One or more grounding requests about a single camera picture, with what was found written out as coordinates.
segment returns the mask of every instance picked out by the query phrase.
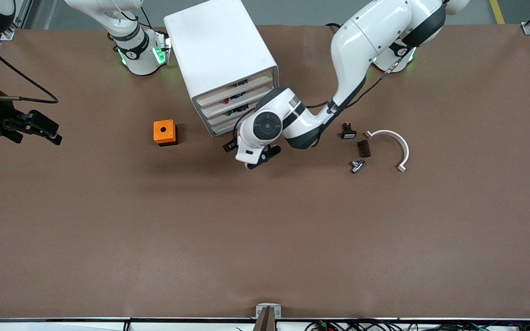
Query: white box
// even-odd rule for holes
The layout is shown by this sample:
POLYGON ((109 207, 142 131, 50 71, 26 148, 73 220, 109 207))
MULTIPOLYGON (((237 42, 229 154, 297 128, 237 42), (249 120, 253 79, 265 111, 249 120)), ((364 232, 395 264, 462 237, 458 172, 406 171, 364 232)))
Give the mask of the white box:
POLYGON ((277 63, 241 0, 209 0, 164 23, 191 102, 213 137, 233 130, 279 86, 277 63))

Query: orange box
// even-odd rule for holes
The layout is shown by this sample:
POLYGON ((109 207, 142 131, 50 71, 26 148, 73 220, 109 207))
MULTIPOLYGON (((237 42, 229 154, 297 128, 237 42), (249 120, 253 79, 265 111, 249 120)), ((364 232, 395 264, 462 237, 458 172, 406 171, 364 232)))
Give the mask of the orange box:
POLYGON ((173 120, 156 121, 153 126, 154 141, 157 145, 177 145, 177 125, 173 120))

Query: black circular joint cap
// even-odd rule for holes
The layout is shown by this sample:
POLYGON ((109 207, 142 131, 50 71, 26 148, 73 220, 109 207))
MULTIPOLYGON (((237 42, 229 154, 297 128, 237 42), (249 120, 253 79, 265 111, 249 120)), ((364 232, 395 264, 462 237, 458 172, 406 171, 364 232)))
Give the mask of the black circular joint cap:
POLYGON ((253 133, 261 140, 272 140, 282 132, 282 120, 271 111, 257 115, 253 124, 253 133))

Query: brown tabletop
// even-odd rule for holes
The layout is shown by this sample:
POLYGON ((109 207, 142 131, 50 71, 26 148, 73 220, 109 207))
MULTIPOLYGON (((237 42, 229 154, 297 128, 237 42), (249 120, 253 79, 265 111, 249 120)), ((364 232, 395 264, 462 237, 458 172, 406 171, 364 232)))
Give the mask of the brown tabletop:
MULTIPOLYGON (((307 104, 336 89, 327 27, 259 27, 307 104)), ((105 31, 16 31, 2 54, 57 105, 63 143, 0 138, 0 317, 530 318, 530 36, 452 26, 316 148, 248 171, 177 67, 137 77, 105 31), (156 146, 153 121, 179 123, 156 146), (349 121, 356 140, 336 135, 349 121), (373 156, 349 173, 366 130, 373 156)), ((370 70, 368 84, 378 77, 370 70)), ((0 89, 44 97, 0 63, 0 89)))

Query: yellow tape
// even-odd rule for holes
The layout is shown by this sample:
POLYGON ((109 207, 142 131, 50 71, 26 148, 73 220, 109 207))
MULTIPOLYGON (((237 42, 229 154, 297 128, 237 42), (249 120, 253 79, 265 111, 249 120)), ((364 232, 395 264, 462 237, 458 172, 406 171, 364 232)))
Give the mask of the yellow tape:
POLYGON ((502 12, 500 11, 500 6, 498 5, 498 0, 490 0, 490 6, 492 6, 492 11, 494 12, 494 17, 496 17, 496 23, 504 24, 504 17, 502 17, 502 12))

